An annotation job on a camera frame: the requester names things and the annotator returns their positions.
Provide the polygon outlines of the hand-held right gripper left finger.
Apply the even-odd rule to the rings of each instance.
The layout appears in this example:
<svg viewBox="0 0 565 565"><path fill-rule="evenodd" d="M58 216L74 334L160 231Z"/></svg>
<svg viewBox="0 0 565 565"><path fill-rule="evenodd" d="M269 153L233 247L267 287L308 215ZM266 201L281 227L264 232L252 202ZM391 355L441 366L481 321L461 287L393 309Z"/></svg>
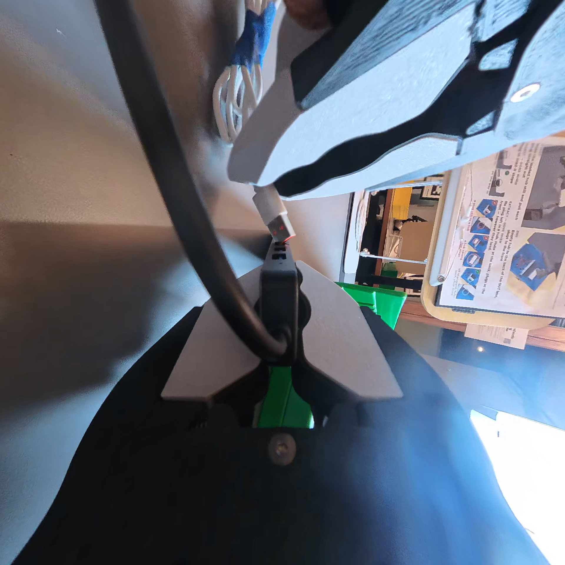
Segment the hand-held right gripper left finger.
<svg viewBox="0 0 565 565"><path fill-rule="evenodd" d="M249 385L265 395L270 371L231 328L210 298L161 392L166 401L212 401L223 392Z"/></svg>

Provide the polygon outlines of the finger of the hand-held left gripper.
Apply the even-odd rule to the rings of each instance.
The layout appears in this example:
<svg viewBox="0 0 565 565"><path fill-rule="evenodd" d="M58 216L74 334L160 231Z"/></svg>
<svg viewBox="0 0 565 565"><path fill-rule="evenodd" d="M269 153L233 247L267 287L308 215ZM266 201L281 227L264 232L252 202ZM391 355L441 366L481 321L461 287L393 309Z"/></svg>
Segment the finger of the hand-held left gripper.
<svg viewBox="0 0 565 565"><path fill-rule="evenodd" d="M360 192L376 185L391 184L400 177L415 179L418 171L455 157L460 143L458 137L427 134L392 149L356 172L334 174L324 167L323 180L314 187L310 187L308 181L287 180L285 175L276 181L276 188L284 200L298 201Z"/></svg>
<svg viewBox="0 0 565 565"><path fill-rule="evenodd" d="M265 186L314 164L346 142L384 133L420 115L470 52L475 8L384 8L355 39L353 55L376 63L338 77L338 90L295 100L292 63L306 56L306 78L328 57L328 30L309 31L287 13L275 23L276 73L230 151L230 181Z"/></svg>

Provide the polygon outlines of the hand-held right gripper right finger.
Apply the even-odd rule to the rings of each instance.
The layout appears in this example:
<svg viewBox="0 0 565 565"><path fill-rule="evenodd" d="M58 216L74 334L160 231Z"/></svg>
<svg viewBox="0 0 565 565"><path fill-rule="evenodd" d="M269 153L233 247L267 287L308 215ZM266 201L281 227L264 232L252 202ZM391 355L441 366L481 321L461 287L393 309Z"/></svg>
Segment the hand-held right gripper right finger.
<svg viewBox="0 0 565 565"><path fill-rule="evenodd" d="M302 331L306 361L354 399L402 398L403 392L360 306L335 282L304 263L301 292L311 314Z"/></svg>

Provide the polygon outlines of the person's left hand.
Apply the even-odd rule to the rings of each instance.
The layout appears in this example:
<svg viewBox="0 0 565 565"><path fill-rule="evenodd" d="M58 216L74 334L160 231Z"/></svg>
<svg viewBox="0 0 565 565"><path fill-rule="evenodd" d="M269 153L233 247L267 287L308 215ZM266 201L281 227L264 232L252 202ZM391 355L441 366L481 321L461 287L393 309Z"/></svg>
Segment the person's left hand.
<svg viewBox="0 0 565 565"><path fill-rule="evenodd" d="M324 1L283 1L289 17L301 28L310 31L332 26Z"/></svg>

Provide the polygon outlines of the yellow box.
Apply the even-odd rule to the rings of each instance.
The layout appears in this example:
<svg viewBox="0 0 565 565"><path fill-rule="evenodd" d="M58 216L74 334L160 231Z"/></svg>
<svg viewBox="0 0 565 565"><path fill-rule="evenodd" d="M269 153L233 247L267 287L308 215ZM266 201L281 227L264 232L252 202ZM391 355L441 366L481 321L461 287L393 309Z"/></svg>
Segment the yellow box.
<svg viewBox="0 0 565 565"><path fill-rule="evenodd" d="M412 191L412 187L397 187L393 189L391 211L392 217L395 220L408 219Z"/></svg>

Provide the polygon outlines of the green plastic bin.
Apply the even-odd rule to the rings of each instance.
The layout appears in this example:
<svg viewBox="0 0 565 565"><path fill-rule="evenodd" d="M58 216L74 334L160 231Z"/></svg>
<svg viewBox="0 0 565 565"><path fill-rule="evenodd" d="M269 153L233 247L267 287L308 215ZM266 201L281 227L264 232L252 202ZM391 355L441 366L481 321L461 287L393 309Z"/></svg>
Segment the green plastic bin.
<svg viewBox="0 0 565 565"><path fill-rule="evenodd" d="M375 288L338 282L360 307L377 314L391 329L395 329L407 294L389 288ZM265 398L255 408L254 428L314 428L311 408L292 383L290 367L270 368L270 382Z"/></svg>

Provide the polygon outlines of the metal holder bar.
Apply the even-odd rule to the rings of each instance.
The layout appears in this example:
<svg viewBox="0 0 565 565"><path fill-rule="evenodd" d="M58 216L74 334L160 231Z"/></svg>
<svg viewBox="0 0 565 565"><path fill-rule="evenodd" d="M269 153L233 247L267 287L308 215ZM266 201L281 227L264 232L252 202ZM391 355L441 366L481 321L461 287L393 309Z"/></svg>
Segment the metal holder bar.
<svg viewBox="0 0 565 565"><path fill-rule="evenodd" d="M431 286L442 285L448 275L448 263L456 227L459 224L460 199L466 167L458 167L444 177L442 194L438 205L438 219L434 224L435 243L429 252L429 283Z"/></svg>

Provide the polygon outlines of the cardboard box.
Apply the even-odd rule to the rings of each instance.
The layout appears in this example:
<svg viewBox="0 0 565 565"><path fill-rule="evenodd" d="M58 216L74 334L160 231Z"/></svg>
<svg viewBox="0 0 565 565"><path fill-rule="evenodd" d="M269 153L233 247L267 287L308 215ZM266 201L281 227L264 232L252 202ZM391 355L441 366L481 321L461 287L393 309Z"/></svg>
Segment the cardboard box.
<svg viewBox="0 0 565 565"><path fill-rule="evenodd" d="M399 258L421 262L427 259L433 229L433 222L403 223L399 233L402 239Z"/></svg>

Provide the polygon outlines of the wooden ledge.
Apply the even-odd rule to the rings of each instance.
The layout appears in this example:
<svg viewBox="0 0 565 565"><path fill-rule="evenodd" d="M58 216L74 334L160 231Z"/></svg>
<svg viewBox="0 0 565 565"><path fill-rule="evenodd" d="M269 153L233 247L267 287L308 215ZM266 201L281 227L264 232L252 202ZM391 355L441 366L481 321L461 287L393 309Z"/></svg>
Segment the wooden ledge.
<svg viewBox="0 0 565 565"><path fill-rule="evenodd" d="M400 319L423 323L425 325L464 332L465 323L439 320L427 313L421 302L406 301L399 314ZM564 352L564 328L548 325L528 331L526 344L542 349Z"/></svg>

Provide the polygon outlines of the blue tape wrap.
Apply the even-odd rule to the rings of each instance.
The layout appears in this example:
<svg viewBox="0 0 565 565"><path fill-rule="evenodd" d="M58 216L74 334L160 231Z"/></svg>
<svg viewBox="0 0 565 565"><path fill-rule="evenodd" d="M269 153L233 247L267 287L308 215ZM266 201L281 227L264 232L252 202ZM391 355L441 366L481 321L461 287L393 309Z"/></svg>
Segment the blue tape wrap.
<svg viewBox="0 0 565 565"><path fill-rule="evenodd" d="M244 30L236 42L231 66L245 66L249 70L255 65L263 66L275 16L274 2L269 2L261 14L251 9L245 11Z"/></svg>

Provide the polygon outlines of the small beige labelled card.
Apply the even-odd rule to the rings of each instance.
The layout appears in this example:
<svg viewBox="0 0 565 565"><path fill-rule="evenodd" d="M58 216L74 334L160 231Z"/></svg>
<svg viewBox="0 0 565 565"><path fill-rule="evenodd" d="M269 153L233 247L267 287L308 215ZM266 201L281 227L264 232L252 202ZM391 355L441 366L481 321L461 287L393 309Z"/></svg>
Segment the small beige labelled card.
<svg viewBox="0 0 565 565"><path fill-rule="evenodd" d="M467 324L464 336L486 343L524 350L528 338L528 330L513 327Z"/></svg>

